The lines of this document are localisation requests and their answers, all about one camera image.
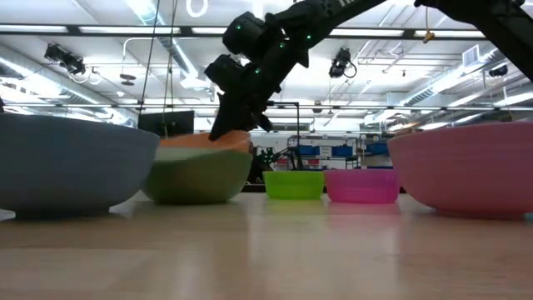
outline bowl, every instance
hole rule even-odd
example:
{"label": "bowl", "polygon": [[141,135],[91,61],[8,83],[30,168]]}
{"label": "bowl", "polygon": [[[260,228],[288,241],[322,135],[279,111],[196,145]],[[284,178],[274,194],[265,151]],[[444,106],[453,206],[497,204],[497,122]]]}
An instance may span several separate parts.
{"label": "bowl", "polygon": [[324,173],[314,171],[263,172],[266,194],[270,199],[320,200]]}
{"label": "bowl", "polygon": [[161,140],[163,147],[190,147],[210,149],[231,149],[241,153],[249,153],[250,133],[244,131],[230,131],[217,139],[209,140],[209,133],[187,134]]}
{"label": "bowl", "polygon": [[533,122],[419,132],[388,146],[402,187],[441,214],[522,218],[533,212]]}
{"label": "bowl", "polygon": [[394,203],[400,185],[394,170],[325,171],[327,195],[333,203]]}
{"label": "bowl", "polygon": [[228,149],[159,147],[142,189],[158,204],[221,204],[245,185],[252,155]]}
{"label": "bowl", "polygon": [[23,214],[108,210],[141,188],[159,137],[124,126],[0,114],[0,208]]}

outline magenta bowl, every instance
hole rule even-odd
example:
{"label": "magenta bowl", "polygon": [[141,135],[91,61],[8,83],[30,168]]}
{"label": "magenta bowl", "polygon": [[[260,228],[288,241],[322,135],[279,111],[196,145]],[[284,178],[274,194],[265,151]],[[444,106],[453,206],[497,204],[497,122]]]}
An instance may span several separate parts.
{"label": "magenta bowl", "polygon": [[327,195],[333,203],[394,203],[400,192],[393,170],[331,170],[325,173]]}
{"label": "magenta bowl", "polygon": [[388,147],[402,187],[438,213],[523,218],[533,212],[533,122],[413,133]]}

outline green bowl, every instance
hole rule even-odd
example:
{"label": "green bowl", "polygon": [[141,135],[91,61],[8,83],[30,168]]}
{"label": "green bowl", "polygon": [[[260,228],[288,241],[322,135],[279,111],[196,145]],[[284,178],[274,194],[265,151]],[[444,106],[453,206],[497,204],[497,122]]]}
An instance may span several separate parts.
{"label": "green bowl", "polygon": [[270,199],[319,200],[324,190],[323,172],[263,172],[263,177]]}
{"label": "green bowl", "polygon": [[245,185],[252,155],[232,150],[159,147],[143,192],[158,204],[220,204]]}

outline lime green bowl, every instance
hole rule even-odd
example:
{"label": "lime green bowl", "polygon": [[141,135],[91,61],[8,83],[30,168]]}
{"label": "lime green bowl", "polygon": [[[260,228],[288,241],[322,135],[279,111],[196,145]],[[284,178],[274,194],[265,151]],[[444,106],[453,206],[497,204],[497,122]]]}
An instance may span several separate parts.
{"label": "lime green bowl", "polygon": [[270,199],[319,200],[324,190],[324,173],[314,171],[263,172]]}

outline computer screen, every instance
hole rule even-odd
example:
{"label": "computer screen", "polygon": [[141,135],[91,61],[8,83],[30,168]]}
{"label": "computer screen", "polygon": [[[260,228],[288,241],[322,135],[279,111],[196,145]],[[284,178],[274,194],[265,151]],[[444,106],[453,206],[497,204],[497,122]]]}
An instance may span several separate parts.
{"label": "computer screen", "polygon": [[139,129],[160,137],[194,133],[194,111],[165,112],[164,123],[162,113],[142,114],[139,117]]}

